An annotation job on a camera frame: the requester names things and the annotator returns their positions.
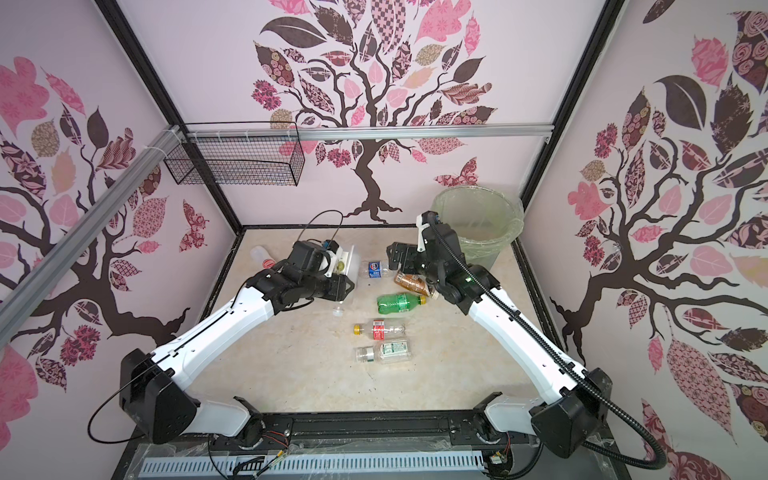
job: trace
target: white vent grille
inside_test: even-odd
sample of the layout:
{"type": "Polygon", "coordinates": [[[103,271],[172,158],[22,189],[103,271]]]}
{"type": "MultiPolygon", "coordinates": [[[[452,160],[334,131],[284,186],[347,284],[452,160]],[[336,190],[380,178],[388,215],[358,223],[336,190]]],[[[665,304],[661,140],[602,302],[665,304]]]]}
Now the white vent grille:
{"type": "MultiPolygon", "coordinates": [[[[255,455],[214,457],[216,465],[226,475],[231,475],[235,465],[254,458],[255,455]]],[[[271,460],[268,455],[265,462],[271,460]]],[[[243,474],[253,473],[262,465],[248,465],[243,474]]],[[[458,470],[482,470],[480,452],[388,452],[345,453],[332,455],[291,455],[275,464],[269,472],[278,474],[323,473],[371,473],[371,472],[444,472],[458,470]]],[[[207,456],[185,458],[146,458],[139,478],[174,476],[218,475],[207,456]]]]}

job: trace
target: wire basket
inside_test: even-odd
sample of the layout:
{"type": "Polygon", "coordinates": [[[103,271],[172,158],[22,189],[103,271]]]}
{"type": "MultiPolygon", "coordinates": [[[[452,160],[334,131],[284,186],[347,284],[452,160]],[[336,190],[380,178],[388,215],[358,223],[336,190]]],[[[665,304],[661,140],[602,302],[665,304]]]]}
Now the wire basket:
{"type": "Polygon", "coordinates": [[[264,131],[210,131],[187,135],[175,147],[165,165],[179,185],[299,184],[304,152],[295,122],[248,122],[279,128],[274,135],[264,131]]]}

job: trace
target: plastic bag liner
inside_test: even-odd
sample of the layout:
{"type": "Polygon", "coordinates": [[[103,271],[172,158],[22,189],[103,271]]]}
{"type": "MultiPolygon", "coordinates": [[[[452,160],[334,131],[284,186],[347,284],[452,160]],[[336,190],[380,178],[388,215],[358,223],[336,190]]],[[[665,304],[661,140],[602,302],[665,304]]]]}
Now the plastic bag liner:
{"type": "Polygon", "coordinates": [[[477,185],[445,189],[435,197],[432,210],[458,234],[467,263],[488,270],[498,253],[523,231],[520,199],[477,185]]]}

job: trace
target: black cable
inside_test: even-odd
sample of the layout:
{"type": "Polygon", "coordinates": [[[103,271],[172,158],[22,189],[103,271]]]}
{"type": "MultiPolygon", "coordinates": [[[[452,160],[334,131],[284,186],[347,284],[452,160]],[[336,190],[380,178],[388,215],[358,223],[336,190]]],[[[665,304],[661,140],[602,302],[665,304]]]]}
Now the black cable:
{"type": "Polygon", "coordinates": [[[648,445],[654,450],[654,453],[656,454],[656,457],[651,460],[643,460],[640,458],[634,458],[626,455],[622,455],[621,453],[616,453],[613,450],[606,449],[602,445],[597,445],[591,442],[582,442],[582,445],[587,447],[590,450],[593,450],[597,453],[600,453],[602,455],[605,455],[609,458],[613,458],[615,460],[618,460],[619,462],[625,463],[627,465],[631,465],[633,467],[638,468],[646,468],[648,470],[659,470],[664,468],[667,465],[667,453],[661,448],[661,445],[659,445],[659,442],[656,441],[653,435],[643,427],[642,424],[640,424],[637,420],[633,419],[628,413],[626,413],[621,407],[613,403],[610,399],[607,399],[603,397],[600,390],[596,389],[592,384],[590,384],[587,380],[583,379],[579,375],[576,374],[576,372],[573,371],[572,366],[568,366],[568,364],[565,363],[565,361],[555,352],[555,350],[549,346],[547,342],[544,341],[544,339],[541,338],[541,335],[539,332],[534,328],[530,323],[525,322],[521,317],[519,312],[515,312],[512,308],[509,307],[506,303],[502,302],[496,295],[493,294],[493,292],[480,283],[475,277],[475,275],[472,273],[472,271],[469,269],[466,263],[464,263],[453,251],[451,246],[448,244],[448,242],[445,241],[445,238],[443,237],[442,233],[438,230],[437,226],[435,225],[435,218],[434,216],[429,217],[429,226],[432,228],[432,232],[434,232],[435,236],[437,237],[438,241],[442,243],[443,247],[446,251],[448,251],[451,258],[462,268],[462,270],[469,275],[469,278],[472,279],[480,288],[482,291],[488,295],[488,298],[493,301],[493,303],[496,304],[500,309],[504,310],[507,315],[509,315],[509,319],[513,321],[517,321],[518,325],[522,327],[523,330],[538,343],[538,345],[544,349],[544,351],[554,360],[555,363],[557,363],[560,368],[568,374],[581,388],[585,389],[587,392],[589,392],[590,395],[592,395],[596,400],[604,403],[609,410],[611,410],[614,414],[616,414],[617,417],[619,417],[624,423],[629,425],[637,434],[645,440],[648,445]]]}

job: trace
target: marble surface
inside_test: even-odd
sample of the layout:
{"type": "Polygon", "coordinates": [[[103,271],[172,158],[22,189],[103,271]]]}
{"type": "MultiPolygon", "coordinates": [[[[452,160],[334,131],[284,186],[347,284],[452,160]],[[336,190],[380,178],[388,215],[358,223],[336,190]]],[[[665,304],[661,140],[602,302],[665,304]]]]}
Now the marble surface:
{"type": "MultiPolygon", "coordinates": [[[[355,244],[364,260],[384,260],[392,242],[415,242],[415,228],[342,229],[336,241],[355,244]]],[[[240,284],[260,270],[250,250],[264,246],[274,259],[290,253],[298,230],[249,230],[216,306],[230,300],[240,284]]],[[[325,240],[333,230],[308,230],[304,238],[325,240]]],[[[492,268],[518,308],[538,326],[535,311],[511,247],[492,268]]],[[[355,323],[380,318],[376,297],[402,289],[391,278],[360,279],[344,315],[317,300],[284,312],[245,334],[195,380],[198,398],[228,401],[242,396],[262,412],[470,409],[489,393],[536,396],[520,366],[480,325],[442,298],[400,314],[413,351],[412,361],[357,363],[354,348],[373,344],[353,335],[355,323]]]]}

